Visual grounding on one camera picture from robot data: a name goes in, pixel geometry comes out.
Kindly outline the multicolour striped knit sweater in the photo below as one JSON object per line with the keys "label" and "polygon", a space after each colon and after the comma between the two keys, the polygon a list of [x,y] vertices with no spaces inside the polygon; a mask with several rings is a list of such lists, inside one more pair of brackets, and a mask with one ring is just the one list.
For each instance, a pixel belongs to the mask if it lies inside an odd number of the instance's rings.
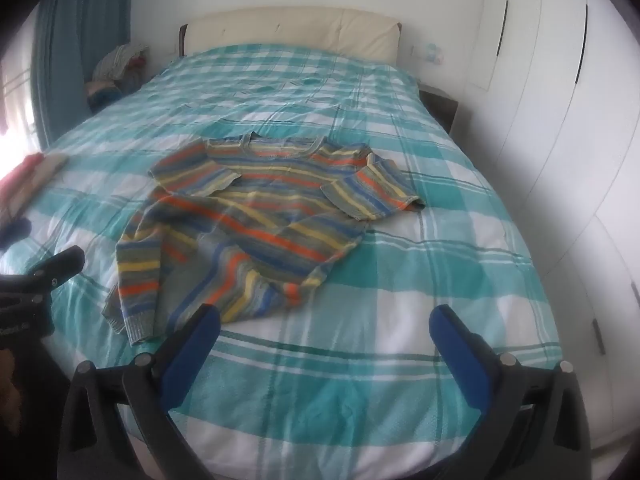
{"label": "multicolour striped knit sweater", "polygon": [[130,344],[175,332],[203,304],[226,323],[299,307],[371,224],[424,206],[394,162],[328,138],[198,139],[150,177],[103,311]]}

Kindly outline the red folded clothes stack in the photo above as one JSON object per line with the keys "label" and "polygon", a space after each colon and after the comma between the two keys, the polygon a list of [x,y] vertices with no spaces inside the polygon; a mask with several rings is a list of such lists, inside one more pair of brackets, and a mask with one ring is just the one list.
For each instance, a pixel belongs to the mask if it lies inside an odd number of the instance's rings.
{"label": "red folded clothes stack", "polygon": [[1,180],[1,225],[15,220],[38,192],[66,165],[61,153],[27,155]]}

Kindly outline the clothes pile beside bed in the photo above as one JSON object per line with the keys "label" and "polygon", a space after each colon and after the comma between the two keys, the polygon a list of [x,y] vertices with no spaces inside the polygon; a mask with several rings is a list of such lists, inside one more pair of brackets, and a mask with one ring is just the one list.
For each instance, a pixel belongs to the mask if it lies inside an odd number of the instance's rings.
{"label": "clothes pile beside bed", "polygon": [[85,84],[92,114],[141,88],[148,51],[144,44],[121,44],[102,58]]}

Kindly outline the dark blue small garment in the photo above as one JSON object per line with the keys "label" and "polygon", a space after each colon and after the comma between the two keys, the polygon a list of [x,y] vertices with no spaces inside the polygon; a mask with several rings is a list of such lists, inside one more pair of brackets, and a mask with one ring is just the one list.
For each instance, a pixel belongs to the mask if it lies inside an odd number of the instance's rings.
{"label": "dark blue small garment", "polygon": [[32,222],[19,218],[2,226],[0,230],[0,252],[6,252],[12,245],[28,237],[32,230]]}

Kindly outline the teal white plaid bedspread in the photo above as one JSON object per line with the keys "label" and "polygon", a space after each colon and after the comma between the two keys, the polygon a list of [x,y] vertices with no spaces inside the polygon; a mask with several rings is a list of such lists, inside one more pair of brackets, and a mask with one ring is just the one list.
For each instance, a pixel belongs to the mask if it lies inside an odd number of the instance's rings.
{"label": "teal white plaid bedspread", "polygon": [[217,307],[176,414],[216,476],[391,479],[453,453],[477,412],[428,333],[440,304],[523,364],[561,359],[518,228],[394,66],[215,48],[52,150],[66,164],[2,271],[84,250],[52,296],[66,373],[124,364]]}

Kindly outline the teal curtain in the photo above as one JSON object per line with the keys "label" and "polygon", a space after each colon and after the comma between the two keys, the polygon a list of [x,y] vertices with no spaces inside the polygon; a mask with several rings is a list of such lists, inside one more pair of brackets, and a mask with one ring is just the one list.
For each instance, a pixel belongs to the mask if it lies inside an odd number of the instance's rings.
{"label": "teal curtain", "polygon": [[50,148],[91,115],[85,84],[130,39],[131,0],[40,0],[32,47],[32,109]]}

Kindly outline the dark wooden nightstand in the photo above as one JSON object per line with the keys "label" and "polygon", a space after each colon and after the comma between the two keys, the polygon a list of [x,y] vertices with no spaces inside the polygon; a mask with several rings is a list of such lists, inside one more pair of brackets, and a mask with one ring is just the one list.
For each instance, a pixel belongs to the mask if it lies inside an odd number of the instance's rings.
{"label": "dark wooden nightstand", "polygon": [[418,83],[419,96],[423,106],[433,116],[436,122],[446,131],[451,133],[454,118],[456,118],[459,102],[446,92],[423,82]]}

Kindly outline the cream padded headboard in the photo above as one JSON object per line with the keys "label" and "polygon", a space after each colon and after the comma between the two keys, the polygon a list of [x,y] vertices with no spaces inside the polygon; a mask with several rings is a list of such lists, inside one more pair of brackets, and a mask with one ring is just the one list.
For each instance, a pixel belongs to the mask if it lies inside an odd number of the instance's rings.
{"label": "cream padded headboard", "polygon": [[280,44],[394,65],[401,22],[396,18],[328,6],[255,6],[216,12],[179,29],[182,58],[237,44]]}

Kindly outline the wall socket with stickers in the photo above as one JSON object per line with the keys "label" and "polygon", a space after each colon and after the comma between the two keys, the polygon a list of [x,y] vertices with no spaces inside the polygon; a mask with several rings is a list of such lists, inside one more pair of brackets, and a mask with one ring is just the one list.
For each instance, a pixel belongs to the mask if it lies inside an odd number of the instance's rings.
{"label": "wall socket with stickers", "polygon": [[437,44],[427,44],[425,47],[412,46],[410,55],[423,63],[434,65],[442,65],[444,59],[442,49]]}

